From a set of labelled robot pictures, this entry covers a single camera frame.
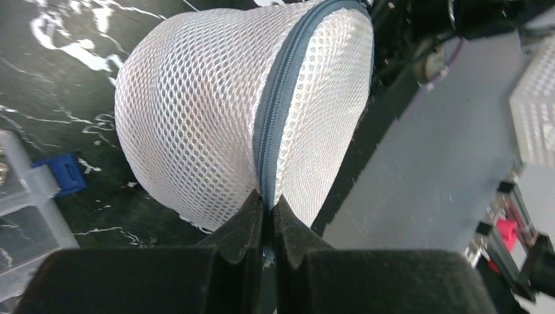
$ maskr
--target plastic storage box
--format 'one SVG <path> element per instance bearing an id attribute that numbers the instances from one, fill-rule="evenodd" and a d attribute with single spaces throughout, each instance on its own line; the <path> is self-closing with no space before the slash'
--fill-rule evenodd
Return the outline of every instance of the plastic storage box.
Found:
<path id="1" fill-rule="evenodd" d="M 541 43 L 510 108 L 522 161 L 555 167 L 555 36 Z"/>
<path id="2" fill-rule="evenodd" d="M 52 252 L 78 247 L 51 199 L 58 191 L 48 166 L 31 167 L 16 136 L 0 131 L 0 305 L 25 290 Z"/>

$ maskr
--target white marble veining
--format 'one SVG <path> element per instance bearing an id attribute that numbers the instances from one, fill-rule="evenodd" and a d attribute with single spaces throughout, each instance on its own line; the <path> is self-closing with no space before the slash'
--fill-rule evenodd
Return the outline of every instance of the white marble veining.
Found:
<path id="1" fill-rule="evenodd" d="M 38 78 L 39 80 L 43 81 L 43 82 L 47 82 L 50 84 L 53 84 L 53 82 L 51 80 L 48 80 L 44 75 L 38 74 L 38 73 L 28 73 L 22 69 L 20 69 L 19 67 L 15 66 L 13 63 L 9 62 L 8 60 L 6 60 L 5 58 L 2 58 L 2 56 L 0 55 L 0 62 L 4 63 L 5 65 L 7 65 L 10 69 L 19 72 L 19 73 L 23 73 L 26 75 L 30 75 L 32 77 Z"/>
<path id="2" fill-rule="evenodd" d="M 61 105 L 59 105 L 59 109 L 54 110 L 54 112 L 62 113 L 64 116 L 63 117 L 61 116 L 60 120 L 37 118 L 35 116 L 22 113 L 17 109 L 12 109 L 7 106 L 4 106 L 0 102 L 0 118 L 2 118 L 4 121 L 11 124 L 15 128 L 15 130 L 19 133 L 20 137 L 26 143 L 30 144 L 33 148 L 41 152 L 44 152 L 43 146 L 48 146 L 48 147 L 60 147 L 60 146 L 42 142 L 37 136 L 24 130 L 24 128 L 19 123 L 17 123 L 13 118 L 9 117 L 8 114 L 16 114 L 25 119 L 34 120 L 38 122 L 57 123 L 57 124 L 74 124 L 74 123 L 86 124 L 86 126 L 82 129 L 81 133 L 94 134 L 97 137 L 99 137 L 102 141 L 109 143 L 113 148 L 119 149 L 114 144 L 111 144 L 110 141 L 103 135 L 103 132 L 105 131 L 110 132 L 110 131 L 116 130 L 115 119 L 113 115 L 105 114 L 105 113 L 99 114 L 93 119 L 93 121 L 91 121 L 91 120 L 81 119 L 76 116 L 73 116 L 71 111 L 68 111 Z"/>
<path id="3" fill-rule="evenodd" d="M 106 229 L 98 229 L 98 228 L 94 228 L 93 230 L 89 230 L 86 232 L 79 232 L 79 233 L 75 233 L 73 234 L 74 236 L 86 236 L 88 234 L 92 234 L 95 232 L 107 232 L 107 231 L 113 231 L 113 230 L 117 230 L 119 233 L 121 233 L 124 237 L 128 238 L 129 240 L 131 240 L 131 242 L 129 242 L 130 245 L 137 245 L 138 247 L 147 247 L 147 245 L 142 242 L 139 237 L 137 237 L 136 235 L 132 234 L 129 231 L 126 231 L 124 228 L 122 227 L 112 227 L 112 228 L 106 228 Z M 151 243 L 156 243 L 156 239 L 155 238 L 151 238 Z"/>
<path id="4" fill-rule="evenodd" d="M 18 232 L 20 238 L 25 239 L 26 241 L 29 241 L 32 243 L 35 242 L 35 240 L 31 239 L 25 234 L 25 232 L 23 231 L 23 228 L 21 228 L 19 224 L 16 224 L 15 222 L 7 219 L 6 216 L 1 217 L 0 220 L 7 222 L 9 224 L 10 229 L 15 229 Z"/>
<path id="5" fill-rule="evenodd" d="M 185 2 L 188 6 L 190 6 L 193 10 L 195 10 L 196 12 L 199 12 L 200 10 L 198 10 L 197 8 L 193 7 L 189 1 L 187 0 L 183 0 L 183 2 Z"/>
<path id="6" fill-rule="evenodd" d="M 118 54 L 100 56 L 95 50 L 96 45 L 92 39 L 74 40 L 72 43 L 61 46 L 56 46 L 54 44 L 55 34 L 61 35 L 69 40 L 72 40 L 72 35 L 74 35 L 65 28 L 64 17 L 76 15 L 82 18 L 83 12 L 89 10 L 92 13 L 94 25 L 98 33 L 102 37 L 108 38 L 114 43 L 119 52 L 125 54 L 128 53 L 123 50 L 121 44 L 112 38 L 112 36 L 108 35 L 110 21 L 111 18 L 114 17 L 115 9 L 136 12 L 159 20 L 166 19 L 166 17 L 161 14 L 148 12 L 137 7 L 127 7 L 114 0 L 70 0 L 58 6 L 48 5 L 47 0 L 27 1 L 35 3 L 39 11 L 38 16 L 30 21 L 29 26 L 33 36 L 42 47 L 49 50 L 60 50 L 65 52 L 68 56 L 79 60 L 83 65 L 93 71 L 105 71 L 108 74 L 108 81 L 114 86 L 116 79 L 110 77 L 109 74 L 118 71 L 123 64 L 122 58 Z"/>
<path id="7" fill-rule="evenodd" d="M 5 262 L 6 268 L 10 268 L 14 265 L 14 259 L 10 256 L 10 254 L 6 250 L 4 250 L 1 247 L 0 247 L 0 255 L 4 258 L 4 260 L 6 260 Z"/>
<path id="8" fill-rule="evenodd" d="M 11 224 L 0 224 L 0 228 L 15 229 L 17 226 Z"/>
<path id="9" fill-rule="evenodd" d="M 77 161 L 78 161 L 82 166 L 85 167 L 84 174 L 86 174 L 86 175 L 89 174 L 91 171 L 96 171 L 96 172 L 102 171 L 101 168 L 91 166 L 90 164 L 88 164 L 88 162 L 86 162 L 86 161 L 83 160 L 82 158 L 79 158 Z"/>

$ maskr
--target red component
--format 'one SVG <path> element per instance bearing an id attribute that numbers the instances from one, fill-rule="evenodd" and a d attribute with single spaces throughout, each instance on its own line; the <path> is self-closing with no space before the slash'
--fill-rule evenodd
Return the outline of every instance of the red component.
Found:
<path id="1" fill-rule="evenodd" d="M 503 237 L 503 243 L 505 244 L 507 250 L 511 252 L 512 248 L 514 248 L 514 245 L 516 244 L 516 240 L 518 240 L 516 235 L 516 221 L 499 219 L 495 225 L 497 226 L 501 237 Z M 490 260 L 489 265 L 494 272 L 499 273 L 499 269 L 493 263 L 493 260 Z"/>

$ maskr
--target zipper teeth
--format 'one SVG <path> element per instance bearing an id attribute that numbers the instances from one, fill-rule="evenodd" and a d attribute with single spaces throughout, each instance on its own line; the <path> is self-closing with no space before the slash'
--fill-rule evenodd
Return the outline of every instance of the zipper teeth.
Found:
<path id="1" fill-rule="evenodd" d="M 276 100 L 281 100 L 281 98 L 283 97 L 284 85 L 287 79 L 287 75 L 284 75 L 284 74 L 287 74 L 287 72 L 289 71 L 289 68 L 291 67 L 291 62 L 293 61 L 293 56 L 295 55 L 295 52 L 297 50 L 300 36 L 304 33 L 307 25 L 311 22 L 312 16 L 318 14 L 329 4 L 339 2 L 339 1 L 348 1 L 348 0 L 326 1 L 324 3 L 317 5 L 317 7 L 315 7 L 314 9 L 310 9 L 311 12 L 309 12 L 308 15 L 305 15 L 302 17 L 302 20 L 300 21 L 301 23 L 300 27 L 297 29 L 297 31 L 293 35 L 293 38 L 291 39 L 291 41 L 289 41 L 287 45 L 287 49 L 285 51 L 285 57 L 284 57 L 285 61 L 283 61 L 279 67 L 279 73 L 277 75 L 278 79 L 276 83 L 274 83 L 274 87 L 272 88 L 272 93 L 269 100 L 270 108 L 268 108 L 268 111 L 266 112 L 266 118 L 262 128 L 262 131 L 264 133 L 262 135 L 262 142 L 261 142 L 261 148 L 259 153 L 259 160 L 261 161 L 260 169 L 259 169 L 260 189 L 261 189 L 262 195 L 266 196 L 265 197 L 266 199 L 264 200 L 264 204 L 265 206 L 268 206 L 268 209 L 271 209 L 270 206 L 274 198 L 273 195 L 268 195 L 269 191 L 268 191 L 268 180 L 267 180 L 267 176 L 268 176 L 267 163 L 268 163 L 268 157 L 270 154 L 268 142 L 271 141 L 270 137 L 274 133 L 276 116 L 278 113 L 277 111 L 279 108 L 279 104 L 281 103 L 281 102 L 277 102 Z"/>

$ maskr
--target zipper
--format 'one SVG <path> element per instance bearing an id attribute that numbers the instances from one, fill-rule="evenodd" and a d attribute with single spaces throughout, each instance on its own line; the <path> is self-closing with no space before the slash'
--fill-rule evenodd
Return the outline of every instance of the zipper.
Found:
<path id="1" fill-rule="evenodd" d="M 340 9 L 358 9 L 368 16 L 366 8 L 358 0 L 327 0 L 311 8 L 296 23 L 277 55 L 277 67 L 276 63 L 272 66 L 272 71 L 275 71 L 275 74 L 268 80 L 271 89 L 266 90 L 267 87 L 264 88 L 260 106 L 266 106 L 266 110 L 262 112 L 264 115 L 261 117 L 263 119 L 262 125 L 258 128 L 261 135 L 258 138 L 258 143 L 254 143 L 254 147 L 259 148 L 258 154 L 255 154 L 255 160 L 256 157 L 258 157 L 256 160 L 257 174 L 264 208 L 267 211 L 271 210 L 273 207 L 277 154 L 279 154 L 283 127 L 285 126 L 285 119 L 289 113 L 289 106 L 291 105 L 296 78 L 300 71 L 300 64 L 304 59 L 306 47 L 308 46 L 306 36 L 307 34 L 310 35 L 308 37 L 310 40 L 312 33 L 320 22 L 326 16 Z"/>

